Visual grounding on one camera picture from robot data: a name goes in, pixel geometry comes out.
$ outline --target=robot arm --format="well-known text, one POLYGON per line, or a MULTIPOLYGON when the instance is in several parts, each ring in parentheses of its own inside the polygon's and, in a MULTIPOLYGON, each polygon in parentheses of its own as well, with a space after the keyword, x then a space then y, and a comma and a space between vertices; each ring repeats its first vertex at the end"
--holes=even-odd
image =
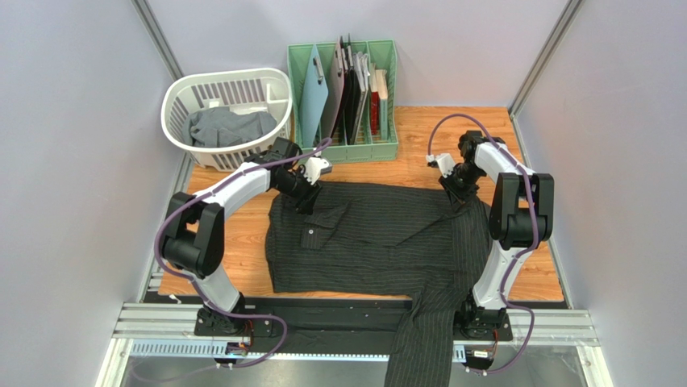
POLYGON ((441 171, 439 183, 454 205, 461 205, 477 195, 479 177, 489 176, 496 183, 489 214, 489 233, 493 240, 489 258, 479 281, 456 316, 463 331, 484 335, 500 328, 506 317, 506 304, 501 297, 502 282, 507 298, 520 268, 531 255, 531 252, 518 255, 532 245, 534 237, 528 209, 518 205, 525 196, 521 169, 527 173, 531 185, 538 241, 549 238, 553 224, 551 175, 536 173, 522 164, 518 165, 520 168, 513 165, 515 158, 503 154, 503 151, 508 152, 507 146, 501 139, 495 140, 497 146, 482 137, 480 131, 468 131, 459 142, 463 163, 456 164, 447 153, 427 157, 429 165, 441 171), (504 278, 511 264, 514 267, 504 278))
POLYGON ((220 268, 227 219, 248 200, 271 188, 290 196, 295 201, 297 212, 312 211, 322 188, 317 180, 331 171, 327 160, 311 157, 296 170, 291 170, 291 164, 255 168, 297 156, 300 152, 296 144, 279 138, 270 150, 251 155, 235 172, 217 184, 194 195, 176 193, 170 200, 167 216, 199 195, 214 193, 184 210, 169 224, 164 230, 162 252, 169 263, 194 279, 196 286, 216 308, 232 312, 241 299, 239 291, 220 268), (196 231, 188 229, 188 225, 193 223, 198 224, 196 231))

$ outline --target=white wall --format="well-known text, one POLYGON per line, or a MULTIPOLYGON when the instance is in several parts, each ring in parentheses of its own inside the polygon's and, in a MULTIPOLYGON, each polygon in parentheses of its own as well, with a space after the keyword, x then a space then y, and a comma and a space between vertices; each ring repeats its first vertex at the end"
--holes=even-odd
POLYGON ((506 106, 565 0, 149 0, 185 73, 286 70, 286 45, 394 39, 397 104, 506 106))
POLYGON ((616 386, 685 385, 687 2, 590 0, 518 119, 616 386))
POLYGON ((128 1, 0 4, 0 385, 93 385, 181 153, 128 1))

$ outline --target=blue clipboard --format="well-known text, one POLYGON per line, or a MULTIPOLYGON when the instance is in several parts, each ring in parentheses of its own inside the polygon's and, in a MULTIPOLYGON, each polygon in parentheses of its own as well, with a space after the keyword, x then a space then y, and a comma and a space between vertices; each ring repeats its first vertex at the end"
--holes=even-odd
POLYGON ((324 77, 322 61, 319 59, 317 46, 313 44, 313 51, 308 60, 306 70, 306 81, 303 86, 301 105, 299 106, 299 117, 301 121, 302 146, 310 147, 314 145, 317 136, 317 128, 322 118, 324 104, 327 102, 329 89, 327 79, 324 77))

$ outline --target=gray cloth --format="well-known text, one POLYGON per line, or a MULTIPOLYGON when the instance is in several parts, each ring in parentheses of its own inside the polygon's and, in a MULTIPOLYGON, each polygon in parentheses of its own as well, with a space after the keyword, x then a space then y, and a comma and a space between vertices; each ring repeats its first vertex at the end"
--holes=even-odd
POLYGON ((405 294, 385 385, 448 385, 454 312, 489 254, 489 207, 453 211, 446 193, 323 182, 312 215, 279 195, 269 212, 266 255, 276 292, 405 294))
POLYGON ((275 127, 276 119, 266 111, 236 114, 229 106, 218 106, 189 114, 181 135, 186 145, 225 148, 259 139, 275 127))

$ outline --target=cable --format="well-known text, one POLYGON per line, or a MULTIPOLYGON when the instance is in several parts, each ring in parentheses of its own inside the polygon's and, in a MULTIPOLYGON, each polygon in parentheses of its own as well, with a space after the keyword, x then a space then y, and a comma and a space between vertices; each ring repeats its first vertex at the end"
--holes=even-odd
POLYGON ((537 227, 537 215, 535 213, 535 203, 534 203, 534 200, 532 199, 532 189, 530 187, 530 177, 527 175, 527 171, 520 164, 520 162, 518 162, 518 160, 516 160, 515 157, 513 157, 513 155, 511 155, 507 150, 504 150, 501 146, 498 145, 498 143, 496 141, 494 141, 493 137, 491 136, 491 134, 489 133, 487 128, 484 125, 482 125, 482 123, 479 122, 477 119, 475 119, 473 116, 467 115, 467 114, 462 114, 462 113, 454 113, 454 114, 447 115, 446 117, 441 119, 441 121, 439 121, 436 124, 436 126, 434 127, 434 130, 431 132, 431 135, 429 138, 429 143, 427 144, 427 155, 431 156, 431 143, 432 143, 432 140, 434 139, 434 134, 436 133, 436 131, 439 129, 441 124, 443 124, 444 122, 446 122, 449 119, 452 119, 454 117, 461 117, 464 119, 469 119, 470 121, 474 122, 477 126, 479 126, 480 129, 482 129, 482 131, 485 133, 487 139, 489 139, 489 142, 503 156, 505 156, 506 159, 508 159, 508 161, 510 161, 510 163, 515 168, 518 169, 518 171, 520 171, 520 173, 523 175, 523 180, 525 181, 525 196, 527 197, 527 205, 529 206, 530 220, 532 221, 532 234, 533 234, 532 245, 530 247, 526 248, 525 250, 522 250, 518 254, 515 254, 515 259, 512 262, 510 262, 510 265, 508 266, 506 273, 504 273, 503 278, 501 279, 501 285, 500 285, 500 289, 499 289, 499 294, 501 295, 501 300, 503 301, 504 304, 506 304, 506 306, 508 306, 511 309, 524 310, 530 314, 530 316, 531 316, 530 328, 527 331, 527 335, 525 335, 525 339, 523 340, 523 345, 518 350, 518 353, 516 353, 515 356, 513 357, 513 359, 511 359, 505 365, 501 366, 500 368, 496 368, 496 369, 489 370, 489 371, 487 371, 487 370, 475 370, 475 369, 471 370, 470 368, 466 368, 466 370, 469 372, 474 372, 477 375, 486 376, 486 375, 492 375, 492 374, 505 372, 510 367, 512 367, 513 364, 515 364, 515 362, 520 358, 520 356, 525 351, 525 348, 527 347, 527 343, 529 343, 530 337, 532 336, 532 331, 535 329, 535 312, 526 306, 519 306, 519 305, 515 305, 515 304, 509 302, 508 299, 506 299, 505 292, 506 292, 506 280, 508 279, 510 274, 513 272, 513 268, 515 267, 515 264, 518 263, 518 259, 520 259, 521 256, 527 254, 528 252, 533 252, 537 248, 537 246, 539 245, 539 228, 537 227))
MULTIPOLYGON (((207 199, 207 198, 209 198, 209 197, 211 197, 211 196, 216 195, 219 191, 221 191, 222 189, 225 189, 228 185, 230 185, 233 181, 235 181, 235 180, 238 179, 239 177, 242 177, 242 176, 244 176, 244 175, 246 175, 246 174, 248 174, 248 173, 251 173, 251 172, 255 172, 255 171, 257 171, 258 169, 269 169, 269 168, 272 168, 272 167, 277 167, 277 166, 279 166, 279 165, 293 164, 293 163, 295 163, 295 162, 298 161, 298 160, 306 159, 306 158, 308 158, 308 157, 314 156, 315 154, 317 154, 317 153, 323 151, 324 149, 326 149, 326 148, 329 147, 330 145, 331 145, 331 138, 327 137, 327 138, 323 139, 322 141, 320 141, 320 143, 317 145, 317 147, 315 147, 315 149, 313 149, 312 151, 310 151, 310 152, 308 152, 308 153, 305 153, 305 154, 302 154, 302 155, 298 155, 298 156, 294 156, 294 157, 290 157, 290 158, 284 159, 284 160, 271 161, 271 162, 268 162, 268 163, 265 163, 265 164, 255 165, 255 166, 253 166, 253 167, 250 167, 250 168, 245 169, 244 171, 241 171, 241 173, 234 173, 234 174, 230 175, 225 181, 223 181, 222 183, 220 183, 220 184, 219 184, 217 187, 215 187, 212 191, 206 192, 206 193, 204 193, 204 194, 202 194, 202 195, 199 195, 199 196, 197 196, 197 197, 195 197, 195 198, 189 200, 188 202, 184 203, 184 204, 183 204, 182 206, 180 206, 179 208, 177 208, 174 212, 172 212, 172 213, 162 222, 162 225, 160 226, 160 228, 157 230, 157 233, 155 234, 155 240, 154 240, 154 243, 153 243, 153 256, 155 257, 155 261, 157 262, 157 264, 158 264, 164 271, 166 271, 167 273, 169 273, 170 275, 173 275, 173 276, 175 276, 175 277, 184 278, 184 279, 186 279, 187 281, 189 281, 189 282, 191 283, 191 285, 193 285, 193 287, 194 287, 194 289, 196 290, 196 292, 198 293, 198 296, 200 296, 200 298, 203 300, 203 302, 205 302, 206 305, 208 305, 212 310, 214 310, 214 311, 216 311, 216 312, 218 312, 218 313, 220 313, 220 314, 222 314, 222 315, 224 315, 224 316, 230 317, 230 318, 244 318, 244 319, 248 319, 248 320, 253 319, 253 318, 271 319, 271 320, 275 320, 275 321, 279 322, 279 323, 284 327, 284 331, 281 333, 281 338, 279 339, 279 342, 278 342, 277 345, 275 345, 271 350, 269 350, 269 351, 268 351, 267 353, 265 353, 263 356, 261 356, 261 357, 259 357, 259 358, 257 358, 257 359, 251 360, 251 361, 249 361, 249 362, 247 362, 247 363, 235 364, 235 365, 233 365, 233 368, 245 368, 245 367, 250 367, 250 366, 255 365, 255 364, 262 363, 263 361, 267 360, 271 355, 273 355, 275 352, 277 352, 277 350, 279 350, 279 348, 281 347, 281 345, 282 345, 282 344, 284 343, 284 341, 286 340, 286 332, 287 332, 286 321, 284 321, 284 319, 281 318, 281 317, 273 316, 273 315, 271 315, 271 314, 237 314, 237 313, 230 313, 230 312, 226 312, 226 311, 224 311, 224 310, 220 310, 220 309, 219 309, 214 303, 212 303, 212 302, 207 298, 207 296, 202 292, 202 290, 200 289, 200 287, 198 287, 198 284, 195 282, 195 280, 194 280, 194 278, 193 278, 192 276, 190 276, 189 274, 184 274, 184 273, 182 273, 182 272, 179 272, 179 271, 177 271, 177 270, 174 270, 174 269, 170 268, 170 267, 162 260, 162 240, 163 240, 163 238, 164 238, 164 230, 166 230, 167 227, 169 226, 169 224, 170 224, 177 216, 179 216, 182 212, 184 212, 186 209, 190 208, 192 205, 194 205, 194 204, 196 204, 196 203, 198 203, 198 202, 200 202, 200 201, 202 201, 202 200, 205 200, 205 199, 207 199)), ((212 366, 212 367, 200 368, 200 369, 197 369, 197 370, 195 370, 195 371, 188 372, 188 373, 186 373, 186 374, 184 374, 184 375, 180 375, 179 377, 174 377, 174 378, 171 378, 171 379, 165 379, 165 380, 160 380, 160 381, 155 381, 155 380, 150 380, 150 379, 145 379, 145 378, 138 377, 138 375, 137 375, 135 372, 133 372, 133 369, 131 370, 131 374, 132 374, 132 376, 135 377, 136 379, 138 379, 138 380, 140 380, 140 381, 147 382, 147 383, 166 383, 166 382, 168 382, 168 381, 177 381, 177 380, 179 380, 179 379, 183 379, 183 378, 185 378, 185 377, 189 377, 189 376, 191 376, 191 375, 195 375, 196 373, 204 372, 204 371, 207 371, 207 370, 212 369, 212 368, 216 368, 216 367, 215 367, 215 366, 212 366)))

